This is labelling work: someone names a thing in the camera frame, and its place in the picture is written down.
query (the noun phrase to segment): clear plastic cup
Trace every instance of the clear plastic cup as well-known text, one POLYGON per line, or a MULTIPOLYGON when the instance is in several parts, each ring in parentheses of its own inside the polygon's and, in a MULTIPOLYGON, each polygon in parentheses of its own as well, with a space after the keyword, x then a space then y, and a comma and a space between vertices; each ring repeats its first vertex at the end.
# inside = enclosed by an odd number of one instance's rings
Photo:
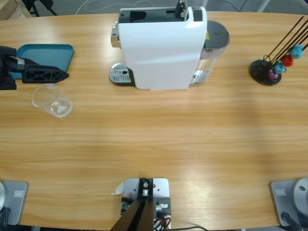
POLYGON ((67 116, 73 109, 70 101, 54 84, 44 84, 35 89, 32 94, 34 106, 58 118, 67 116))

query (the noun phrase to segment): silver metal plate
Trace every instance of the silver metal plate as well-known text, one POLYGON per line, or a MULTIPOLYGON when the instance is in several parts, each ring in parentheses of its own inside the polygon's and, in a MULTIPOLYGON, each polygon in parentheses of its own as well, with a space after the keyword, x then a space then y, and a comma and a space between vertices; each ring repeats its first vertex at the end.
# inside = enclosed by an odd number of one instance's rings
POLYGON ((114 83, 131 83, 128 68, 123 63, 114 64, 110 68, 109 78, 114 83))
MULTIPOLYGON (((154 178, 153 197, 169 197, 169 181, 166 178, 154 178)), ((125 198, 137 199, 139 188, 139 178, 130 178, 124 182, 125 198)))
POLYGON ((3 182, 6 194, 4 200, 4 207, 10 208, 8 224, 17 225, 21 219, 28 185, 26 182, 3 182))
POLYGON ((275 202, 278 222, 282 226, 289 226, 289 224, 281 218, 282 212, 287 212, 294 221, 299 223, 298 214, 294 208, 293 200, 295 182, 295 180, 277 181, 270 184, 272 197, 275 202))

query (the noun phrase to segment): black base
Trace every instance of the black base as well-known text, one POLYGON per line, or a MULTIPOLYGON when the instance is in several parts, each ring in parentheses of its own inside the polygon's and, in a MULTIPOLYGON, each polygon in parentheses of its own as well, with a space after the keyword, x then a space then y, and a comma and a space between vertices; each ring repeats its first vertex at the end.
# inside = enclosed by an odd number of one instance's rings
POLYGON ((264 85, 275 85, 280 82, 282 76, 278 75, 278 78, 276 80, 271 80, 268 77, 268 67, 269 67, 269 62, 265 60, 256 60, 253 63, 250 64, 249 66, 249 73, 251 77, 257 81, 258 83, 264 84, 264 85))

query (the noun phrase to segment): gray metal base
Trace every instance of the gray metal base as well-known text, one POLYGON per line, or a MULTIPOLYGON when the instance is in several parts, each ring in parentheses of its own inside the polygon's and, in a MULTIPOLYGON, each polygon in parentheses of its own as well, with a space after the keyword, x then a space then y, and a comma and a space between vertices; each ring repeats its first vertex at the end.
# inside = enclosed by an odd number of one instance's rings
POLYGON ((3 207, 11 210, 8 220, 9 225, 17 225, 19 223, 22 216, 27 189, 28 185, 26 182, 0 182, 0 192, 5 191, 3 207))
POLYGON ((293 201, 293 185, 295 180, 277 181, 270 184, 272 197, 275 202, 275 209, 277 212, 278 222, 282 226, 289 226, 281 217, 282 212, 286 212, 290 217, 299 223, 299 218, 293 201))

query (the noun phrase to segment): label sticker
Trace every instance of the label sticker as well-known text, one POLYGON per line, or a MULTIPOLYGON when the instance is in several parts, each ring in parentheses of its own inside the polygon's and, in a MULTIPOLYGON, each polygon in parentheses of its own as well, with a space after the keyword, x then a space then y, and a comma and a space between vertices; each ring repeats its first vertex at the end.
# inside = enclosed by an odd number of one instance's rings
POLYGON ((14 197, 24 197, 25 191, 15 191, 14 197))
POLYGON ((277 196, 286 196, 285 189, 276 189, 277 196))
POLYGON ((208 34, 208 32, 206 32, 205 39, 206 39, 206 40, 210 40, 210 35, 208 34))

